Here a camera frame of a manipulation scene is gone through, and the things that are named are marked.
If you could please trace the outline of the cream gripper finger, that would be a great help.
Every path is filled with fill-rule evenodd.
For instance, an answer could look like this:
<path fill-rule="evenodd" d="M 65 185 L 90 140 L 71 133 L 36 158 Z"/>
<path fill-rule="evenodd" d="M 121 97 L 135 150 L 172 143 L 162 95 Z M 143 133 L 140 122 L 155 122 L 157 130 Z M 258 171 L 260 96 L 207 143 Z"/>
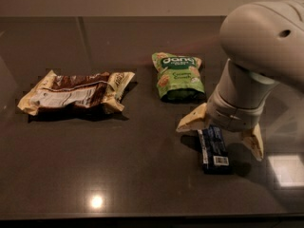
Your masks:
<path fill-rule="evenodd" d="M 207 114 L 207 103 L 203 103 L 180 120 L 176 131 L 188 132 L 192 130 L 202 130 L 208 128 L 210 123 L 211 118 Z"/>
<path fill-rule="evenodd" d="M 259 124 L 254 128 L 243 130 L 240 133 L 240 137 L 244 145 L 251 151 L 256 160 L 261 162 L 264 158 L 264 146 Z"/>

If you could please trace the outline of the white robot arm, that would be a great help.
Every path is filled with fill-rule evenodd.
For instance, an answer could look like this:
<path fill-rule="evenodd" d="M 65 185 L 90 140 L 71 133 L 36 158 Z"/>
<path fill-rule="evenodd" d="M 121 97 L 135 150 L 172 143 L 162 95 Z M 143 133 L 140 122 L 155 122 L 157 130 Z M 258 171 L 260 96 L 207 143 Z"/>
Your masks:
<path fill-rule="evenodd" d="M 255 2 L 233 10 L 219 31 L 228 56 L 206 103 L 183 117 L 179 132 L 215 124 L 238 132 L 257 160 L 264 157 L 259 119 L 271 91 L 284 84 L 304 92 L 304 3 Z"/>

